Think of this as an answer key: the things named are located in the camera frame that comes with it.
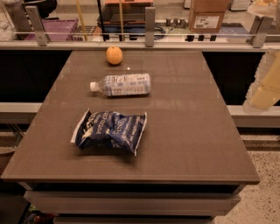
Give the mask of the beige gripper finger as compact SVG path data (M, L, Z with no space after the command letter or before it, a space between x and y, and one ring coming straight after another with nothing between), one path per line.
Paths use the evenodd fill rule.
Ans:
M263 60L256 74L257 83L249 105L268 110L280 100L280 59Z

